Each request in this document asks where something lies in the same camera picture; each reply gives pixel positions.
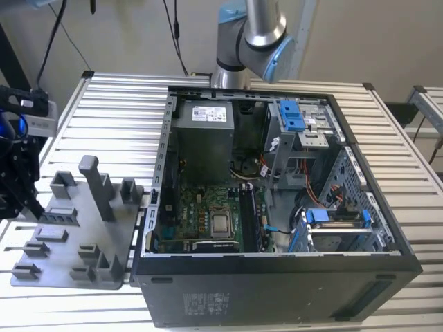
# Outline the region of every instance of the power supply label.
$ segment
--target power supply label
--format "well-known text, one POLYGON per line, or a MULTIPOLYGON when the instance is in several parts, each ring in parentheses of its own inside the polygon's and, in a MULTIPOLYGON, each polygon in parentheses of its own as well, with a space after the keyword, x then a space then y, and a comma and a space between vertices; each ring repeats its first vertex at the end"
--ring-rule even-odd
POLYGON ((185 314, 226 315, 229 306, 229 293, 185 293, 183 294, 185 314))
POLYGON ((226 122, 226 107, 194 106, 192 121, 226 122))

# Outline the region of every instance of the aluminum extrusion table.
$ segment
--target aluminum extrusion table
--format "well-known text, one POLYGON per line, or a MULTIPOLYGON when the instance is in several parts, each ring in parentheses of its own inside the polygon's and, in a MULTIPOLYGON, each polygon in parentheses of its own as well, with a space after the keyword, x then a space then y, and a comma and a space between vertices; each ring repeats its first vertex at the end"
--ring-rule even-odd
MULTIPOLYGON (((76 165, 84 154, 96 155, 100 171, 113 182, 130 176, 149 191, 169 85, 208 86, 208 78, 108 73, 82 78, 62 115, 59 134, 42 151, 40 202, 49 200, 57 170, 80 176, 76 165)), ((268 85, 253 80, 251 88, 335 96, 424 272, 361 324, 243 326, 241 331, 443 331, 443 184, 377 92, 363 84, 301 81, 268 85)), ((30 238, 33 228, 19 221, 0 223, 0 327, 154 329, 140 289, 128 283, 117 291, 9 286, 7 271, 21 256, 14 248, 30 238)))
POLYGON ((443 88, 414 86, 407 103, 417 106, 443 136, 443 88))

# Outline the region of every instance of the green circuit board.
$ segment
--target green circuit board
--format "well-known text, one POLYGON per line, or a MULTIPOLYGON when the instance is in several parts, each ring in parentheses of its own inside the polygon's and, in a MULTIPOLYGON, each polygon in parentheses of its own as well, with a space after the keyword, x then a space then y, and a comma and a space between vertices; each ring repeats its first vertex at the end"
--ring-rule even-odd
MULTIPOLYGON (((239 189, 227 187, 182 187, 174 229, 166 225, 160 231, 159 252, 186 252, 186 246, 195 241, 215 240, 211 237, 211 210, 228 211, 230 236, 217 240, 239 243, 243 252, 242 220, 239 205, 239 189)), ((266 215, 264 192, 255 192, 256 211, 259 219, 266 215)))

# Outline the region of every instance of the blue plastic latch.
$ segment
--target blue plastic latch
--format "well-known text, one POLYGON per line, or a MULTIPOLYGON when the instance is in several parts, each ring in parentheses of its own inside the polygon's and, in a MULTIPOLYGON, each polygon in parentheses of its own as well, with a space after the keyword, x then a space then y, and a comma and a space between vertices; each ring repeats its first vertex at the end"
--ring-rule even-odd
POLYGON ((312 211, 311 210, 306 212, 306 219, 307 219, 307 223, 314 222, 314 216, 312 215, 312 211))
POLYGON ((264 225, 263 228, 265 230, 270 230, 271 232, 278 232, 278 228, 274 227, 274 226, 270 226, 270 225, 264 225))
POLYGON ((284 128, 287 131, 305 130, 305 121, 295 100, 281 100, 280 114, 284 120, 284 128))
POLYGON ((314 221, 316 223, 324 223, 329 221, 329 215, 326 210, 311 210, 312 216, 314 217, 314 221))
POLYGON ((369 211, 367 210, 363 210, 363 212, 361 213, 363 216, 363 220, 365 221, 365 227, 368 228, 371 226, 371 215, 369 213, 369 211))

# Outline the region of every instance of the gray plastic holder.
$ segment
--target gray plastic holder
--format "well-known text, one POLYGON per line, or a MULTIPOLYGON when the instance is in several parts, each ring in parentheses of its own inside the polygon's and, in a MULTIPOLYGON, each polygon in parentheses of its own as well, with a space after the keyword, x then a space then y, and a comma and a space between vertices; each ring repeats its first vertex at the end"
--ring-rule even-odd
POLYGON ((113 184, 108 174, 98 173, 97 165, 96 157, 82 159, 79 169, 87 182, 76 183, 70 172, 56 173, 44 215, 47 220, 22 248, 11 285, 122 286, 143 187, 133 179, 113 184))

